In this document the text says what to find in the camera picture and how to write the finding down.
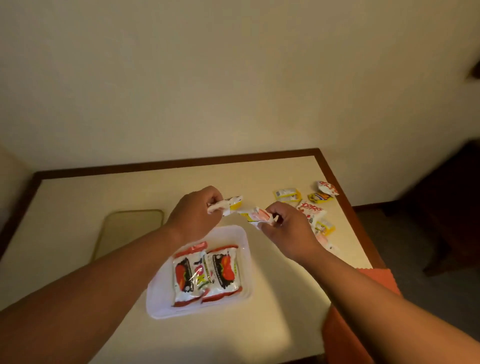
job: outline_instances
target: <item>person's right arm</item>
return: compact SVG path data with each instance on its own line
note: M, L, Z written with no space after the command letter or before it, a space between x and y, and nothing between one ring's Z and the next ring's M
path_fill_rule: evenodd
M275 202L263 233L318 282L369 354L381 363L479 363L480 343L326 251L305 216Z

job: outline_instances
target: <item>tabletop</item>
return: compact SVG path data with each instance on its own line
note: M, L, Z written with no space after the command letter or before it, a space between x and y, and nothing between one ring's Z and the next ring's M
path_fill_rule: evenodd
M113 211L159 208L168 215L185 193L207 185L224 197L242 194L245 203L266 207L275 201L275 189L296 187L306 196L315 181L328 180L315 155L117 172L41 175L29 205L18 206L23 219L0 261L0 309L87 264L102 221ZM362 248L369 243L359 241L364 231L352 228L358 222L348 216L353 210L346 213L347 199L339 196L322 207L336 225L329 240L339 257L371 268ZM93 363L281 363L323 352L320 328L330 305L323 290L243 217L233 214L219 225L239 225L247 233L252 297L205 314L154 320L143 293ZM376 264L374 254L371 261Z

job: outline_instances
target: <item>floor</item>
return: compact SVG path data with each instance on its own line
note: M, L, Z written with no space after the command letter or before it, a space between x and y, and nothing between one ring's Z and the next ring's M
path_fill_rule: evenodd
M404 297L480 341L480 268L426 277L434 242L406 213L358 216Z

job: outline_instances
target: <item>wooden table trim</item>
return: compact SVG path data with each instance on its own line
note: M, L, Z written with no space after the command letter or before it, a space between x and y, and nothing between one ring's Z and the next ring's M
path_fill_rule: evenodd
M240 162L252 162L257 160L271 160L271 159L284 159L284 158L296 158L314 156L320 169L325 175L328 182L335 185L340 192L337 196L338 203L342 208L348 222L352 226L368 260L374 268L386 268L380 254L378 253L375 245L367 235L367 232L361 225L355 211L348 201L345 193L342 191L340 184L335 178L332 170L328 166L327 161L323 157L322 152L318 148L311 149L299 149L299 150L286 150L279 152L266 152L266 153L252 153L241 154L233 156L222 157L207 157L207 158L193 158L193 159L178 159L178 160L164 160L158 162L145 162L145 163L132 163L132 164L120 164L113 166L100 166L100 167L86 167L86 168L73 168L65 170L43 170L34 173L32 179L27 185L22 196L18 200L13 213L10 216L7 223L4 225L0 232L0 258L5 253L8 244L10 243L13 235L15 234L18 226L22 222L25 213L30 206L35 194L40 187L43 180L55 179L55 178L70 178L70 177L82 177L82 176L95 176L99 174L112 174L112 173L127 173L127 172L139 172L144 170L164 170L170 168L183 168L183 167L196 167L196 166L208 166L214 164L227 164L227 163L240 163Z

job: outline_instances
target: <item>person's left hand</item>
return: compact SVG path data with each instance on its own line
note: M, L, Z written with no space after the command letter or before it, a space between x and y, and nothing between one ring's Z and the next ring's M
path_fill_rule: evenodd
M200 240L222 218L222 210L209 214L207 204L223 200L222 194L213 186L186 194L173 209L165 227L171 229L178 238L179 246Z

